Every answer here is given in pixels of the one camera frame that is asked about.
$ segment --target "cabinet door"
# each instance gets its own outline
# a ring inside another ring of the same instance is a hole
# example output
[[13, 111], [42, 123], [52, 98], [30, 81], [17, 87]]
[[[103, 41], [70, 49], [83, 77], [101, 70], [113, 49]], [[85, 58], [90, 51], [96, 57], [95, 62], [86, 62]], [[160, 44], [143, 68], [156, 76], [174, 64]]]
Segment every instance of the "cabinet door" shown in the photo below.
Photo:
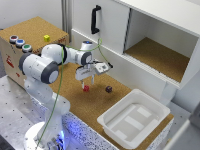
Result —
[[[96, 15], [96, 28], [100, 32], [91, 33], [92, 10], [101, 7]], [[113, 0], [74, 0], [73, 29], [94, 41], [102, 38], [103, 45], [122, 54], [130, 9]]]

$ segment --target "blue lid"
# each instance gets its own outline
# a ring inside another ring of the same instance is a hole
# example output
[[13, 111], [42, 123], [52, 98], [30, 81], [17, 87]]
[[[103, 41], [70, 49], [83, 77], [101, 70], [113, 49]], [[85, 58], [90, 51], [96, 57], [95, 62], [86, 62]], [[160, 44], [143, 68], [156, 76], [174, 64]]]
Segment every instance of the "blue lid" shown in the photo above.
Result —
[[17, 40], [17, 43], [24, 43], [24, 40]]

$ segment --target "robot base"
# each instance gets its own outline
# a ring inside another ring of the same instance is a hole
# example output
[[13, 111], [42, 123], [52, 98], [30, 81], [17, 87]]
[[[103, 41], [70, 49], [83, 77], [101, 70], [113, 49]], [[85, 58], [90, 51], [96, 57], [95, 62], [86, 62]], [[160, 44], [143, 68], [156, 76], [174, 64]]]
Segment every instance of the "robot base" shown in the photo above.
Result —
[[[32, 126], [25, 134], [24, 137], [24, 150], [36, 150], [37, 142], [35, 142], [34, 137], [37, 135], [39, 130], [44, 125], [44, 122], [40, 122]], [[38, 146], [37, 150], [49, 150], [49, 148], [40, 148]]]

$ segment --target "white wall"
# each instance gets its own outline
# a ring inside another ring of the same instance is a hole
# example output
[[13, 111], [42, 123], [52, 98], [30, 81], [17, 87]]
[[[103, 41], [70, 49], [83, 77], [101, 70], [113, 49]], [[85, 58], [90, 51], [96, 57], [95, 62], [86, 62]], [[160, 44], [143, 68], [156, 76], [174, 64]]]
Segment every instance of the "white wall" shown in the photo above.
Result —
[[200, 71], [181, 90], [177, 91], [173, 102], [192, 112], [200, 102]]
[[0, 0], [0, 28], [36, 16], [62, 29], [61, 0]]

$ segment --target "black handle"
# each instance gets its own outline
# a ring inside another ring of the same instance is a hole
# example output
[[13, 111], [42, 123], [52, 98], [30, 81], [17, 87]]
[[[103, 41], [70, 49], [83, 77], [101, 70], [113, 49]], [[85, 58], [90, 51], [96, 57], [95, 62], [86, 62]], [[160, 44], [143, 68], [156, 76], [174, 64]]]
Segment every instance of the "black handle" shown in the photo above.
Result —
[[101, 10], [101, 7], [96, 5], [96, 8], [94, 8], [92, 10], [92, 24], [91, 24], [91, 31], [92, 31], [92, 34], [96, 34], [98, 33], [100, 30], [98, 28], [96, 28], [96, 12], [98, 10]]

